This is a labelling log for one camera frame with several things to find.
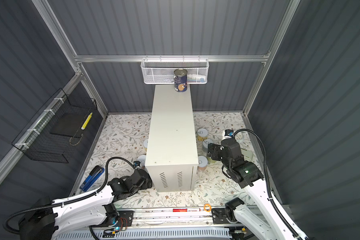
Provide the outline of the dark blue tin can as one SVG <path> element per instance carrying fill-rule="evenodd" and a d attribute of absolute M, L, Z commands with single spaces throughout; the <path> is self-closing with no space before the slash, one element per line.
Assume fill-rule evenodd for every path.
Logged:
<path fill-rule="evenodd" d="M 187 90 L 187 75 L 186 69 L 174 70 L 174 84 L 177 92 L 185 92 Z"/>

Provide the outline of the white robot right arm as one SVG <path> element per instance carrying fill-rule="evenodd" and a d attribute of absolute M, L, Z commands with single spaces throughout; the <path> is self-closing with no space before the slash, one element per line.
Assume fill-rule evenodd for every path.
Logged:
<path fill-rule="evenodd" d="M 220 161 L 225 176 L 245 190 L 263 215 L 258 217 L 245 204 L 234 198 L 225 204 L 223 215 L 216 221 L 227 220 L 242 224 L 260 240 L 307 240 L 309 237 L 287 214 L 267 185 L 267 178 L 252 162 L 245 160 L 239 143 L 234 138 L 222 140 L 220 145 L 209 144 L 207 156 Z"/>

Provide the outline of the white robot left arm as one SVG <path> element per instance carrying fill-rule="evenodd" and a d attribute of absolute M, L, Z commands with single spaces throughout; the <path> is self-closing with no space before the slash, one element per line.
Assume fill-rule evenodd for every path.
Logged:
<path fill-rule="evenodd" d="M 114 202 L 125 200 L 153 182 L 141 168 L 131 176 L 114 178 L 104 188 L 73 198 L 56 200 L 52 208 L 33 210 L 19 220 L 22 240 L 52 240 L 83 227 L 108 227 L 119 230 L 127 220 L 119 215 Z"/>

